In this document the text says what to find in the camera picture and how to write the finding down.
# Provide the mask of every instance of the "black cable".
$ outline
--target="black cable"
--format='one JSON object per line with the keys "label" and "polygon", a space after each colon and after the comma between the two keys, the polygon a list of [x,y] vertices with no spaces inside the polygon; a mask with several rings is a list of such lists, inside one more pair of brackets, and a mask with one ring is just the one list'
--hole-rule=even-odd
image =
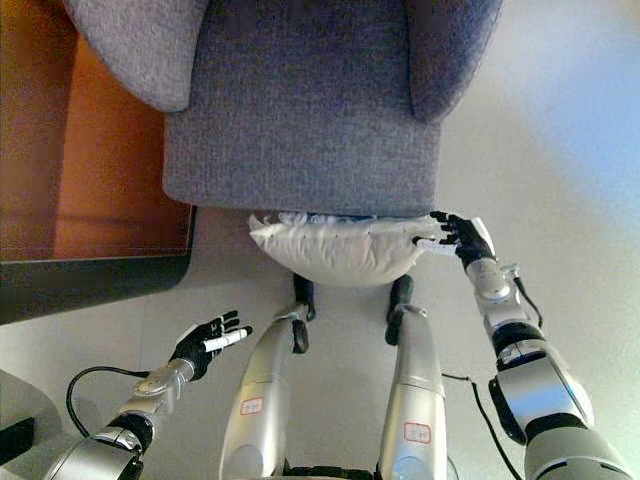
{"label": "black cable", "polygon": [[502,448],[502,445],[500,444],[500,440],[498,440],[498,436],[496,435],[496,431],[494,430],[493,425],[491,424],[491,420],[489,419],[487,412],[484,410],[484,407],[482,406],[482,402],[480,401],[480,395],[478,394],[478,384],[473,380],[471,380],[471,378],[469,377],[458,377],[456,375],[449,375],[448,373],[443,373],[442,376],[445,378],[453,379],[453,380],[469,382],[471,384],[471,388],[473,388],[473,396],[476,399],[476,405],[478,406],[478,410],[480,410],[480,414],[482,415],[482,418],[484,418],[484,421],[487,424],[487,428],[489,429],[489,433],[491,434],[493,443],[496,445],[496,448],[498,449],[498,453],[500,453],[500,456],[502,457],[502,461],[511,472],[511,475],[513,475],[513,478],[515,478],[516,480],[522,480],[522,477],[520,476],[518,471],[515,469],[515,467],[509,460],[509,457],[507,457],[506,452]]}
{"label": "black cable", "polygon": [[449,465],[451,465],[451,468],[453,469],[453,473],[456,474],[456,480],[460,480],[460,475],[458,475],[458,469],[456,468],[456,464],[453,463],[453,459],[447,455],[447,462],[449,462]]}
{"label": "black cable", "polygon": [[522,294],[524,299],[527,301],[529,305],[531,305],[531,308],[533,308],[533,310],[536,312],[536,315],[538,315],[538,328],[542,328],[542,324],[544,323],[544,318],[542,317],[542,313],[540,313],[538,306],[533,302],[533,300],[531,300],[531,297],[527,295],[527,290],[524,288],[524,283],[522,283],[522,279],[516,275],[515,277],[513,277],[513,281],[516,284],[516,287],[518,287],[518,290],[520,290],[520,293]]}
{"label": "black cable", "polygon": [[101,365],[97,367],[86,368],[82,370],[79,374],[77,374],[75,377],[73,377],[73,379],[69,382],[69,386],[67,387],[67,399],[66,399],[67,412],[69,412],[69,417],[71,417],[71,421],[76,426],[76,428],[80,431],[83,437],[88,437],[89,432],[87,431],[86,428],[84,428],[84,425],[82,425],[82,422],[80,421],[80,419],[76,415],[75,410],[73,409],[73,402],[72,402],[73,387],[75,387],[78,380],[84,377],[87,373],[91,373],[91,372],[114,372],[114,373],[120,373],[122,375],[138,377],[138,378],[146,378],[150,373],[147,371],[133,372],[131,370],[125,370],[123,368],[108,367],[108,366]]}

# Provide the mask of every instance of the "gray fabric upholstery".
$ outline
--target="gray fabric upholstery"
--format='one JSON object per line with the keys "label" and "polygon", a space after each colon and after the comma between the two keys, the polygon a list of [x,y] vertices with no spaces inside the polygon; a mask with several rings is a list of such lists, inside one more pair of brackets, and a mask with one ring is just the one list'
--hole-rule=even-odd
{"label": "gray fabric upholstery", "polygon": [[348,215],[433,206],[439,125],[411,111],[401,1],[212,4],[190,106],[167,121],[165,191],[198,205]]}
{"label": "gray fabric upholstery", "polygon": [[134,95],[164,112],[187,108],[208,0],[65,0],[78,30]]}
{"label": "gray fabric upholstery", "polygon": [[173,198],[409,216],[433,207],[440,123],[502,0],[65,2],[134,94],[189,105],[167,118]]}
{"label": "gray fabric upholstery", "polygon": [[442,120],[473,77],[502,0],[405,0],[416,118]]}

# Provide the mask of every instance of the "chair armrest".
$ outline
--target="chair armrest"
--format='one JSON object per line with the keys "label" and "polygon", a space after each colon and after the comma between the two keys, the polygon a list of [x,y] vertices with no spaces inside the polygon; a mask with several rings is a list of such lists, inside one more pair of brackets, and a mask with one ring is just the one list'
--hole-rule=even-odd
{"label": "chair armrest", "polygon": [[164,112],[189,103],[191,71],[209,0],[64,0],[76,28],[115,77]]}
{"label": "chair armrest", "polygon": [[414,116],[442,120],[471,81],[503,0],[405,0]]}

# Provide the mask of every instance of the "white floor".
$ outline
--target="white floor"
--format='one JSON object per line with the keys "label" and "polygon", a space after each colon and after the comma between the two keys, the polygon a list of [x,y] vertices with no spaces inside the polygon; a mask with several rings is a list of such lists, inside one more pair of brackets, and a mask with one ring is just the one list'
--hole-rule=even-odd
{"label": "white floor", "polygon": [[[640,84],[640,72],[624,62],[640,59],[640,15],[628,1],[589,4],[507,2],[487,58],[446,122],[439,207],[481,215],[501,259],[521,264],[546,315],[549,340],[591,395],[598,430],[640,472],[640,143],[630,134],[638,131],[630,129],[640,125],[640,108],[611,115],[613,107],[640,105],[640,92],[625,90],[631,80]],[[597,62],[606,60],[609,68],[618,57],[612,90],[607,79],[598,80]],[[567,87],[580,75],[594,80],[582,90]],[[171,291],[0,328],[0,369],[40,390],[61,422],[51,421],[42,437],[40,449],[49,452],[14,462],[10,472],[37,478],[76,435],[64,410],[75,372],[96,364],[156,367],[188,325],[238,308],[256,333],[189,386],[147,454],[143,477],[215,478],[251,346],[291,300],[289,273],[251,244],[247,216],[200,209],[192,266]],[[412,275],[415,303],[430,313],[443,369],[482,384],[498,426],[486,392],[494,356],[460,265],[425,258]],[[311,349],[292,367],[292,464],[374,468],[395,356],[383,338],[387,296],[388,287],[317,288]],[[109,374],[79,385],[79,413],[90,430],[115,414],[131,385]],[[460,478],[509,478],[470,388],[445,386],[449,451]],[[2,402],[14,409],[19,403],[4,389]],[[523,450],[499,434],[522,471]]]}

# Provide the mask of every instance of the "white pillow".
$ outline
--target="white pillow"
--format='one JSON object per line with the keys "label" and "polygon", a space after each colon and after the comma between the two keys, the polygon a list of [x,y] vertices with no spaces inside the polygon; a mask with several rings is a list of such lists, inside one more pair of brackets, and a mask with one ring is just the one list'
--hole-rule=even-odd
{"label": "white pillow", "polygon": [[413,239],[435,239],[440,233],[438,222],[431,217],[397,220],[280,214],[280,220],[270,225],[252,215],[251,237],[288,269],[334,286],[393,282],[425,252],[425,243],[415,245]]}

